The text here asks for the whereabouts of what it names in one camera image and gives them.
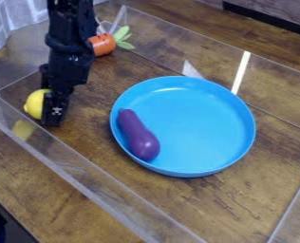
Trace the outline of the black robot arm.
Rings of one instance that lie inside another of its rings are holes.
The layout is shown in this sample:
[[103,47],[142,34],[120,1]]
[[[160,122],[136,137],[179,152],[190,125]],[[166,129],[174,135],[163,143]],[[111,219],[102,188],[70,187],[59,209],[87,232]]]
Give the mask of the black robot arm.
[[78,84],[87,83],[95,59],[88,38],[96,34],[92,0],[47,0],[50,47],[48,62],[39,67],[43,95],[40,123],[63,123],[70,95]]

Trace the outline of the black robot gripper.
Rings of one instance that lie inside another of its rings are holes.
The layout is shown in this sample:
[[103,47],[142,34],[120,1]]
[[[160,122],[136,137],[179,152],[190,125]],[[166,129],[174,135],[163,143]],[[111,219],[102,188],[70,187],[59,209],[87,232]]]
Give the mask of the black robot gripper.
[[88,48],[76,52],[50,50],[48,63],[39,66],[40,89],[51,89],[43,94],[40,123],[59,126],[63,123],[68,107],[68,97],[74,87],[87,83],[87,76],[94,61]]

